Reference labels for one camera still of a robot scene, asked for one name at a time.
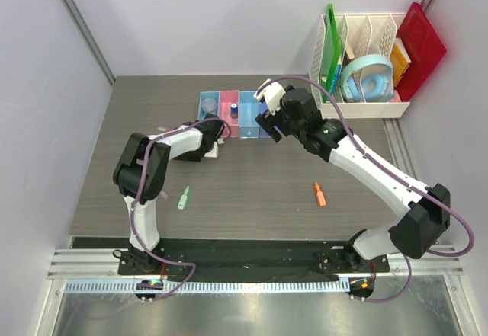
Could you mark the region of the blue cap stamp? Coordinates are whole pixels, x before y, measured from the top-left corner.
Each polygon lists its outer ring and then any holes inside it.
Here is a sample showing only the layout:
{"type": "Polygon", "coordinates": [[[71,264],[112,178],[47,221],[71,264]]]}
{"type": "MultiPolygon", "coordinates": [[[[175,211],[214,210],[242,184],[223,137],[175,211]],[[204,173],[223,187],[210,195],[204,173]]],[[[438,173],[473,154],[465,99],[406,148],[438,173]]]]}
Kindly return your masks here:
{"type": "Polygon", "coordinates": [[[239,116],[239,105],[237,103],[232,103],[230,105],[230,116],[232,119],[237,119],[239,116]]]}

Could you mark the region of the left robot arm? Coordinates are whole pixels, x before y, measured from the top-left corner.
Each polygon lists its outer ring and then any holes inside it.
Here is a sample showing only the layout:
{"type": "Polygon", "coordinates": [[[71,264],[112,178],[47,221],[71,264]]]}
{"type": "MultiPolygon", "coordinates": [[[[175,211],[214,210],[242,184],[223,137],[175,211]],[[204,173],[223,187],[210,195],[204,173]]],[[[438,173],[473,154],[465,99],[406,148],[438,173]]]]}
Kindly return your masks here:
{"type": "Polygon", "coordinates": [[[129,246],[116,250],[122,275],[155,274],[165,261],[157,229],[156,201],[163,192],[169,162],[173,159],[199,162],[227,136],[230,127],[208,114],[203,120],[146,136],[133,133],[114,169],[113,182],[127,206],[130,223],[129,246]]]}

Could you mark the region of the sky blue drawer box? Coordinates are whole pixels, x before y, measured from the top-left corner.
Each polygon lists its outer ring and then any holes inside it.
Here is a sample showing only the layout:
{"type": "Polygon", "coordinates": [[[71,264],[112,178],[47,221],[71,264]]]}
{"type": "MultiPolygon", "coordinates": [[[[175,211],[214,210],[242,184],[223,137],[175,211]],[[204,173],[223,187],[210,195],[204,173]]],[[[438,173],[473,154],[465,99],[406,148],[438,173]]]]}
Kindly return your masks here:
{"type": "Polygon", "coordinates": [[[239,93],[238,121],[241,139],[259,138],[260,126],[255,121],[259,115],[259,102],[255,99],[254,93],[254,91],[241,91],[239,93]]]}

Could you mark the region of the pink drawer box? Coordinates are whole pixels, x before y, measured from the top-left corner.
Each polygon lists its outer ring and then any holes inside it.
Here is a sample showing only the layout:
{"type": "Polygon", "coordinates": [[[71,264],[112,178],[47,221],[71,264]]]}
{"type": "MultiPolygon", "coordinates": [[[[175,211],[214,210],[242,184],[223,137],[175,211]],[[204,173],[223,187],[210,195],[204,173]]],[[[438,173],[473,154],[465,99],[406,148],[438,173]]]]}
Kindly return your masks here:
{"type": "Polygon", "coordinates": [[[239,117],[232,119],[230,116],[230,105],[237,103],[239,105],[239,91],[228,90],[220,92],[220,117],[225,120],[230,128],[225,129],[224,134],[230,133],[231,138],[239,137],[239,117]]]}

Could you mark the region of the clear jar of clips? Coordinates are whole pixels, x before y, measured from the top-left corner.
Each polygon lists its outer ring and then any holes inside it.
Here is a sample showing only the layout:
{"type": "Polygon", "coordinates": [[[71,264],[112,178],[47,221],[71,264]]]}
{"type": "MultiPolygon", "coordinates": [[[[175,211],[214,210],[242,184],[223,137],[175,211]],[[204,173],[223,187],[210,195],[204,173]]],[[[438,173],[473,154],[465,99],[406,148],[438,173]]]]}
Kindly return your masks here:
{"type": "Polygon", "coordinates": [[[218,103],[213,98],[206,98],[201,102],[201,113],[203,117],[208,114],[217,115],[218,103]]]}

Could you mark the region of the light blue drawer box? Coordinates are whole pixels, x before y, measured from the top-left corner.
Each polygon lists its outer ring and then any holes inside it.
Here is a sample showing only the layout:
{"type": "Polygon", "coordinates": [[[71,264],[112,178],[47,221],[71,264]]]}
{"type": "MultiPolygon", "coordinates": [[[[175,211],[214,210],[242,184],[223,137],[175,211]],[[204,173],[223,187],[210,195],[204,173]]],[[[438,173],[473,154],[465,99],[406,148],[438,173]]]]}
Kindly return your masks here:
{"type": "Polygon", "coordinates": [[[219,91],[202,91],[200,93],[197,119],[203,120],[208,114],[220,116],[219,91]]]}

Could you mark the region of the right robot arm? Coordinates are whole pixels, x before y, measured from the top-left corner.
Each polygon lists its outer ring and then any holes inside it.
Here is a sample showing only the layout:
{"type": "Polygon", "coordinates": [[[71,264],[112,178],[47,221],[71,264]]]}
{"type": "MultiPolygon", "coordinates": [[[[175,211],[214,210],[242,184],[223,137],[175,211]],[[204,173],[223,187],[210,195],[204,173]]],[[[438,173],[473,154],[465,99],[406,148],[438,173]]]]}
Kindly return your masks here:
{"type": "Polygon", "coordinates": [[[344,246],[348,268],[364,270],[373,259],[389,253],[419,259],[448,229],[447,211],[424,198],[431,194],[448,205],[450,193],[445,187],[426,187],[393,167],[357,135],[348,135],[340,120],[324,118],[306,89],[283,88],[274,82],[254,98],[267,106],[255,120],[275,142],[295,137],[309,153],[357,178],[397,215],[391,224],[361,230],[349,239],[344,246]]]}

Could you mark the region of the purple drawer box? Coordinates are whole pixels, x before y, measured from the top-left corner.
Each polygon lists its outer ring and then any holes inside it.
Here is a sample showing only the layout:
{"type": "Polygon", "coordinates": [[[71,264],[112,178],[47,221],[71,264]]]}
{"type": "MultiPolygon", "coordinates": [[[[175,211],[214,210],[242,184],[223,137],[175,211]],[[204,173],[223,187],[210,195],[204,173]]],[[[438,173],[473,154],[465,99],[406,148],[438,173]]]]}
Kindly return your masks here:
{"type": "MultiPolygon", "coordinates": [[[[264,112],[266,112],[267,109],[268,109],[268,105],[265,102],[260,103],[258,113],[263,114],[264,112]]],[[[259,138],[260,139],[270,139],[270,136],[262,127],[260,128],[260,131],[259,131],[259,138]]]]}

